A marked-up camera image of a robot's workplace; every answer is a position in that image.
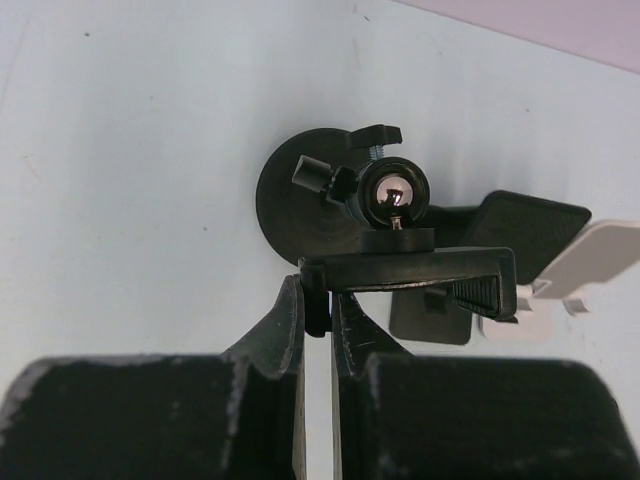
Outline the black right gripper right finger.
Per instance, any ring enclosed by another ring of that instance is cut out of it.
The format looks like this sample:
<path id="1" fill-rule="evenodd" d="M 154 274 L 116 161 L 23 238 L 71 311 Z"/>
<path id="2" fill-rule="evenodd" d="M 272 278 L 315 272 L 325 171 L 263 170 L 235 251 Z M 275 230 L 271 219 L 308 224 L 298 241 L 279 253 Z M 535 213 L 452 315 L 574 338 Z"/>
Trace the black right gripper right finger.
<path id="1" fill-rule="evenodd" d="M 415 355 L 332 299 L 337 479 L 635 479 L 618 404 L 584 364 Z"/>

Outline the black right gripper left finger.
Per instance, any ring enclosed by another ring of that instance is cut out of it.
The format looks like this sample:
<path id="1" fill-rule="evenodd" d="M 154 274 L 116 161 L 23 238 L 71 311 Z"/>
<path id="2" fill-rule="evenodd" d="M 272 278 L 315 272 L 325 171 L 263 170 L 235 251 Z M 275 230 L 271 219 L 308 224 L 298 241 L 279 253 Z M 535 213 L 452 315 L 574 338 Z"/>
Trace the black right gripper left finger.
<path id="1" fill-rule="evenodd" d="M 48 357 L 1 405 L 5 479 L 302 479 L 304 297 L 219 354 Z"/>

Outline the black pole phone stand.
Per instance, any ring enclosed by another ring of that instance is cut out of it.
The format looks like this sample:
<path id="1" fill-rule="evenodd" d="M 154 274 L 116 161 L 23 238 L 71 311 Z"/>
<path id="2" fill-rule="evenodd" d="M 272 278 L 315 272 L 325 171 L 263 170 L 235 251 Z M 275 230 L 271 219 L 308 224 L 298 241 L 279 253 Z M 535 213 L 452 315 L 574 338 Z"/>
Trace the black pole phone stand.
<path id="1" fill-rule="evenodd" d="M 297 134 L 269 157 L 256 213 L 269 245 L 299 269 L 306 330 L 331 328 L 331 296 L 423 289 L 449 305 L 499 322 L 516 312 L 511 249 L 440 247 L 422 225 L 430 185 L 414 162 L 384 149 L 402 142 L 396 126 Z"/>

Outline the black folding phone stand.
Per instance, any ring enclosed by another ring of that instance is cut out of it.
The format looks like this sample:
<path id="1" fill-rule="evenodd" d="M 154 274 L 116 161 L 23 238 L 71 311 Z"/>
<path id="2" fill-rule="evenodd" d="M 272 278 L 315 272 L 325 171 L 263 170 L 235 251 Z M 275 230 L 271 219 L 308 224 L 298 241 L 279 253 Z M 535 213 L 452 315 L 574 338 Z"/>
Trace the black folding phone stand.
<path id="1" fill-rule="evenodd" d="M 438 248 L 510 248 L 516 283 L 528 285 L 591 217 L 586 207 L 498 190 L 478 206 L 431 206 L 418 225 L 435 230 Z M 465 345 L 471 337 L 472 318 L 442 287 L 398 290 L 392 295 L 389 331 L 402 340 Z"/>

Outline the white phone stand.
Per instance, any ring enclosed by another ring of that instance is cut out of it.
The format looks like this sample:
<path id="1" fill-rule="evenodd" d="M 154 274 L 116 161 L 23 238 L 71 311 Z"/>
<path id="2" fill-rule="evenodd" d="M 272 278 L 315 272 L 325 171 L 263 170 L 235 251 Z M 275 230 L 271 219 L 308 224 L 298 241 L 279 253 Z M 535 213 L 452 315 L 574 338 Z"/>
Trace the white phone stand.
<path id="1" fill-rule="evenodd" d="M 480 317 L 480 332 L 492 342 L 542 342 L 552 335 L 552 305 L 561 304 L 573 317 L 586 315 L 586 288 L 606 284 L 638 262 L 637 221 L 589 224 L 533 282 L 517 288 L 514 323 Z"/>

